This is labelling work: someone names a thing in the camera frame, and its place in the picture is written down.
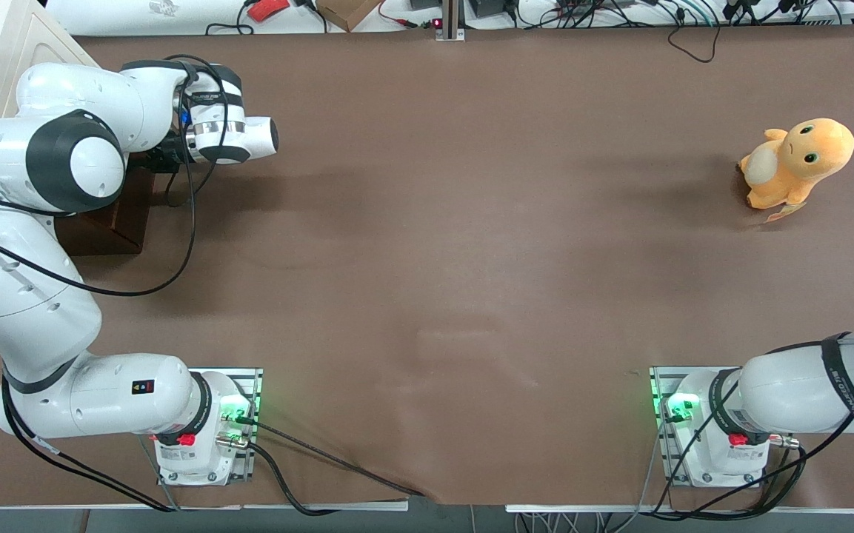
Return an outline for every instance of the cardboard box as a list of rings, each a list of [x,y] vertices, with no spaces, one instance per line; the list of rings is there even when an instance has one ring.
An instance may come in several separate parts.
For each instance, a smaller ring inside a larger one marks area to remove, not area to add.
[[[351,31],[373,11],[379,0],[317,0],[318,13],[342,30]]]

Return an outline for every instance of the red button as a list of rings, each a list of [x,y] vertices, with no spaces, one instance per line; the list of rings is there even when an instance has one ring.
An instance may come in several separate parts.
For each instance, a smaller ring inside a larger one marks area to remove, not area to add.
[[[745,446],[748,443],[749,439],[742,433],[730,433],[729,435],[729,445],[731,446]]]

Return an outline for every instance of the warning label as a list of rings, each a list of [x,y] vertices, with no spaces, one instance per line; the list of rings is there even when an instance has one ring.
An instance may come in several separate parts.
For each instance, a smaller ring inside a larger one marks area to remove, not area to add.
[[[762,455],[764,452],[761,449],[737,446],[737,448],[730,448],[726,456],[734,461],[752,461],[761,458]]]
[[[164,448],[160,446],[160,457],[167,461],[192,461],[196,459],[196,452],[189,449]]]

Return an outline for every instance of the brown box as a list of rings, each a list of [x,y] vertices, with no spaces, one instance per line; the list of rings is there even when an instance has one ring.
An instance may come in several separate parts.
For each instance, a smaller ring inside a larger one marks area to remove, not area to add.
[[[133,164],[127,168],[121,195],[106,208],[70,218],[55,218],[58,242],[70,256],[138,254],[153,196],[153,172]]]
[[[318,13],[342,30],[351,31],[373,11],[379,0],[318,0]]]

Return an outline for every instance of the green led light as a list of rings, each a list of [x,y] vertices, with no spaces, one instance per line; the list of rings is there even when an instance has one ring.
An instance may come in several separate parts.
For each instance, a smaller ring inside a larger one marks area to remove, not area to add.
[[[677,392],[667,399],[667,411],[670,412],[670,416],[681,420],[690,419],[697,405],[700,405],[700,397],[683,392]]]
[[[219,401],[219,412],[224,420],[230,422],[231,427],[241,428],[235,419],[237,416],[247,416],[250,412],[250,402],[243,395],[226,395]]]

